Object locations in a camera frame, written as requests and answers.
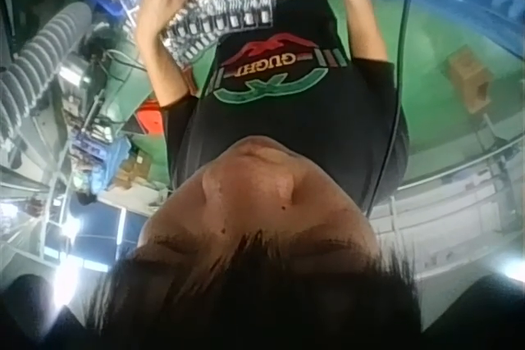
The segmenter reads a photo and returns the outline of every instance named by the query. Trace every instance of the person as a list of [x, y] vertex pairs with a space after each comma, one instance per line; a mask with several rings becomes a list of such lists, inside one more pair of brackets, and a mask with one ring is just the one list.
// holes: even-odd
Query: person
[[[229, 34], [200, 98], [159, 34], [187, 0], [142, 0], [136, 43], [164, 112], [174, 193], [95, 291], [86, 326], [114, 348], [418, 348], [411, 262], [380, 248], [373, 203], [395, 113], [371, 0], [287, 0]], [[402, 181], [402, 117], [379, 190]]]

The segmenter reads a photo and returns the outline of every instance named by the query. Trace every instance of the graphic print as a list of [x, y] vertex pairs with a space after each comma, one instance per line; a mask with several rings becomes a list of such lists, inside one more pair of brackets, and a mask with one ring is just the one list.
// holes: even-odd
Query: graphic print
[[[347, 65], [338, 48], [320, 49], [293, 34], [276, 34], [266, 41], [247, 43], [224, 61], [210, 79], [207, 92], [228, 104], [289, 96], [319, 84], [329, 68]], [[229, 88], [222, 87], [225, 81]]]

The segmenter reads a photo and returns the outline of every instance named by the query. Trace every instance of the cable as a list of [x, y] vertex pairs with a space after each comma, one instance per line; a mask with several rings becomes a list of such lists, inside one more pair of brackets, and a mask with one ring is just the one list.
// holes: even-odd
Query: cable
[[[120, 63], [123, 66], [128, 66], [136, 70], [146, 71], [146, 68], [139, 64], [139, 62], [136, 59], [133, 59], [128, 54], [123, 53], [122, 51], [119, 51], [118, 49], [107, 49], [105, 52], [113, 61]], [[131, 61], [131, 63], [127, 61], [122, 61], [121, 59], [118, 59], [115, 57], [115, 55], [118, 55], [119, 57], [124, 57], [128, 61]]]
[[126, 80], [123, 80], [122, 78], [116, 77], [112, 73], [110, 73], [109, 70], [104, 66], [104, 64], [101, 61], [98, 61], [98, 65], [100, 66], [100, 68], [102, 69], [102, 71], [104, 72], [104, 74], [108, 78], [113, 78], [114, 80], [117, 80], [119, 82], [125, 82], [126, 81]]
[[399, 128], [399, 121], [401, 119], [401, 105], [403, 98], [403, 69], [404, 69], [404, 50], [406, 44], [406, 35], [407, 35], [407, 25], [409, 22], [410, 7], [412, 6], [412, 0], [404, 0], [403, 5], [403, 14], [401, 16], [401, 24], [399, 28], [399, 41], [398, 41], [398, 54], [397, 54], [397, 70], [396, 70], [396, 79], [397, 79], [397, 94], [395, 97], [395, 114], [394, 120], [392, 123], [392, 128], [390, 131], [390, 139], [388, 142], [388, 148], [386, 150], [385, 157], [381, 164], [381, 169], [379, 171], [379, 176], [377, 176], [376, 186], [374, 187], [372, 198], [370, 199], [370, 205], [367, 209], [367, 217], [370, 217], [372, 214], [372, 209], [374, 208], [374, 202], [377, 198], [377, 193], [381, 186], [381, 182], [385, 176], [386, 168], [390, 162], [392, 152], [394, 151], [395, 139], [397, 137], [397, 131]]

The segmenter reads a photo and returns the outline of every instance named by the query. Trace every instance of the metal pole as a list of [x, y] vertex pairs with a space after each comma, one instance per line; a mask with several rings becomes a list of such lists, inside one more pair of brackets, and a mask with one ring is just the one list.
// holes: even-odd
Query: metal pole
[[514, 141], [512, 141], [512, 142], [510, 142], [510, 143], [508, 143], [508, 144], [506, 144], [506, 145], [504, 145], [503, 147], [501, 147], [501, 148], [495, 150], [494, 152], [489, 152], [489, 153], [487, 153], [486, 155], [483, 155], [483, 156], [481, 156], [481, 157], [479, 157], [479, 158], [477, 158], [477, 159], [474, 159], [474, 160], [472, 160], [472, 161], [469, 161], [469, 162], [467, 162], [467, 163], [464, 163], [464, 164], [462, 164], [461, 166], [457, 166], [457, 167], [455, 167], [455, 168], [453, 168], [453, 169], [451, 169], [451, 170], [443, 171], [443, 172], [441, 172], [440, 174], [436, 174], [436, 175], [430, 176], [430, 177], [428, 177], [428, 178], [425, 178], [424, 180], [418, 180], [418, 181], [416, 181], [416, 182], [412, 182], [411, 184], [403, 185], [403, 186], [401, 186], [401, 187], [398, 189], [398, 191], [402, 191], [402, 190], [406, 190], [406, 189], [411, 189], [411, 188], [414, 188], [414, 187], [419, 186], [419, 185], [422, 185], [422, 184], [427, 184], [427, 183], [429, 183], [429, 182], [432, 182], [433, 180], [438, 180], [438, 179], [440, 179], [440, 178], [442, 178], [442, 177], [444, 177], [444, 176], [451, 175], [451, 174], [454, 174], [454, 173], [459, 172], [459, 171], [461, 171], [461, 170], [465, 170], [465, 169], [467, 169], [467, 168], [469, 168], [469, 167], [475, 166], [476, 164], [481, 163], [481, 162], [483, 162], [483, 161], [485, 161], [485, 160], [487, 160], [487, 159], [490, 159], [490, 158], [492, 158], [492, 157], [494, 157], [494, 156], [496, 156], [496, 155], [499, 155], [500, 153], [506, 151], [507, 149], [513, 147], [514, 145], [516, 145], [516, 144], [522, 142], [522, 141], [523, 141], [523, 138], [524, 138], [524, 136], [523, 136], [523, 134], [522, 134], [522, 135], [520, 135], [519, 137], [517, 137]]
[[[71, 145], [71, 141], [68, 140], [66, 142], [66, 146], [62, 149], [62, 152], [60, 152], [60, 156], [58, 157], [58, 163], [57, 163], [57, 166], [60, 169], [62, 168], [62, 165], [64, 164], [64, 160], [66, 160], [70, 145]], [[45, 207], [45, 212], [43, 214], [43, 220], [41, 224], [42, 228], [40, 229], [40, 237], [39, 237], [40, 258], [41, 259], [43, 259], [43, 248], [44, 248], [45, 241], [46, 241], [46, 228], [49, 222], [49, 212], [51, 211], [51, 206], [53, 204], [53, 198], [55, 194], [55, 188], [57, 187], [57, 182], [58, 182], [58, 178], [60, 177], [60, 175], [64, 176], [64, 174], [62, 174], [61, 172], [55, 171], [52, 175], [51, 182], [49, 185], [50, 190], [48, 194], [48, 199], [46, 200], [46, 207]]]

